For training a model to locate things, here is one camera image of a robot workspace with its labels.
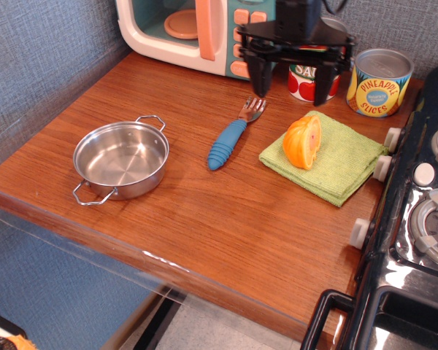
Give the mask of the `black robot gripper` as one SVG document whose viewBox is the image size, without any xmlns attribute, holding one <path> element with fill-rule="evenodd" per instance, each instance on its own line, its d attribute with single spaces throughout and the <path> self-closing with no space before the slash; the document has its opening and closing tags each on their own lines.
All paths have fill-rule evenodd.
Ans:
<svg viewBox="0 0 438 350">
<path fill-rule="evenodd" d="M 275 19 L 239 27 L 241 55 L 254 93 L 264 98 L 274 63 L 317 66 L 314 106 L 327 101 L 334 80 L 351 66 L 355 39 L 321 17 L 326 1 L 276 1 Z"/>
</svg>

